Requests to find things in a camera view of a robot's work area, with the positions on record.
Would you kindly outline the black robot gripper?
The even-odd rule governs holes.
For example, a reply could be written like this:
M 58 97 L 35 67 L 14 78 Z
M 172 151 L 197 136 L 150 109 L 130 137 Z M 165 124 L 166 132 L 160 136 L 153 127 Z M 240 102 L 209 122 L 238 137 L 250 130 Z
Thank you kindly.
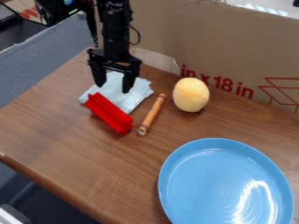
M 88 65 L 94 84 L 101 87 L 106 82 L 108 70 L 120 72 L 122 77 L 122 93 L 126 94 L 138 77 L 142 61 L 129 53 L 128 32 L 101 33 L 102 47 L 89 48 Z

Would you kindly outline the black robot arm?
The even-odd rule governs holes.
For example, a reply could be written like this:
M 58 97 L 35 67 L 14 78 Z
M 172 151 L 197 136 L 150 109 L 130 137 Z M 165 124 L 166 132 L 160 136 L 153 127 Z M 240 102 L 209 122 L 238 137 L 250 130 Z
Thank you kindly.
M 102 48 L 86 50 L 88 65 L 94 84 L 101 87 L 106 80 L 106 71 L 120 72 L 122 76 L 122 93 L 134 85 L 142 61 L 130 55 L 129 29 L 132 10 L 129 0 L 96 0 L 98 20 L 102 24 Z

